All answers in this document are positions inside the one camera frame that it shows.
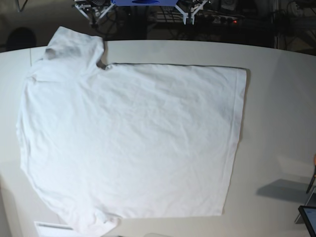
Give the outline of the black power strip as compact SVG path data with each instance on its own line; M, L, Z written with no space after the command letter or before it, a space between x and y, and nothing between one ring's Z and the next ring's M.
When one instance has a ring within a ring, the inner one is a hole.
M215 15L208 14L199 16L198 20L200 22L205 22L209 25L221 25L221 26L236 26L242 22L244 17L242 16L228 16L228 15Z

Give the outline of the tablet with grey stand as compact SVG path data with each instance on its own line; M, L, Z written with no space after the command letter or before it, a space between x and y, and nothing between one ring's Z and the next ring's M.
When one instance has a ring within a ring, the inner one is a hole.
M307 202L299 206L295 224L304 224L310 237L316 237L316 188L313 187Z

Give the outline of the white paper sheet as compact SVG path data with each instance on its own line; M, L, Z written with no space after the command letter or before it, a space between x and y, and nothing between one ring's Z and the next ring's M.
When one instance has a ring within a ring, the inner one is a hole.
M66 225L34 222L39 237L74 237L77 234Z

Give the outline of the white T-shirt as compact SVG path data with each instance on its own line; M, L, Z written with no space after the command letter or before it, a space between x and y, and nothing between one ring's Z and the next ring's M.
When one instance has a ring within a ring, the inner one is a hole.
M21 96L21 169L71 228L220 216L239 142L245 69L109 64L100 37L60 27Z

